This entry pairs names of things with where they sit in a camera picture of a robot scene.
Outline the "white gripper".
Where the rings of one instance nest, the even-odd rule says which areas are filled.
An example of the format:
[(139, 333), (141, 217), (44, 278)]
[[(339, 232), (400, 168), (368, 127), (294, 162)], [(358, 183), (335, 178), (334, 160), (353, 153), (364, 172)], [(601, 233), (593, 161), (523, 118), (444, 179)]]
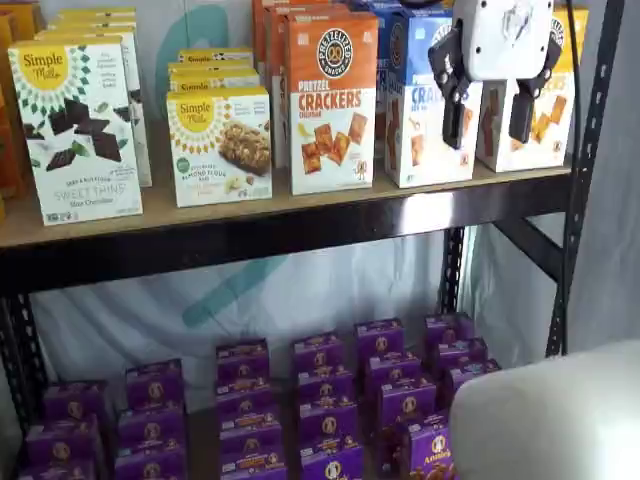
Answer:
[(549, 82), (563, 48), (551, 3), (540, 0), (463, 0), (453, 3), (451, 29), (429, 48), (434, 79), (445, 101), (443, 141), (460, 149), (463, 100), (471, 80), (517, 79), (509, 135), (528, 142), (535, 101)]

